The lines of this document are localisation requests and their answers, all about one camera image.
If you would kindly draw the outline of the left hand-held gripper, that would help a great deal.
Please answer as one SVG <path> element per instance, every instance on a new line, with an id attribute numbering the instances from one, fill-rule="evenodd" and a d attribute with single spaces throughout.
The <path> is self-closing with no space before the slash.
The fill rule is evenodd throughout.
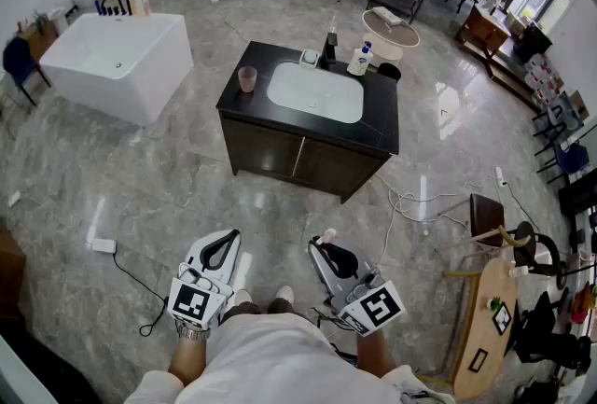
<path id="1" fill-rule="evenodd" d="M 228 283 L 240 244 L 240 231 L 231 229 L 208 234 L 190 247 L 172 280 L 167 310 L 173 319 L 200 330 L 212 326 L 233 295 Z"/>

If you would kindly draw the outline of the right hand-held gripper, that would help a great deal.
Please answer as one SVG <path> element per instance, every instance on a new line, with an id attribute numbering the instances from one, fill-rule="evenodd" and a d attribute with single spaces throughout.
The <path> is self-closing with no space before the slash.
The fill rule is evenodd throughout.
<path id="1" fill-rule="evenodd" d="M 361 337 L 380 330 L 405 313 L 405 306 L 392 281 L 385 280 L 360 248 L 345 248 L 309 241 L 312 264 L 331 297 L 334 316 Z M 344 279 L 353 280 L 343 287 Z"/>

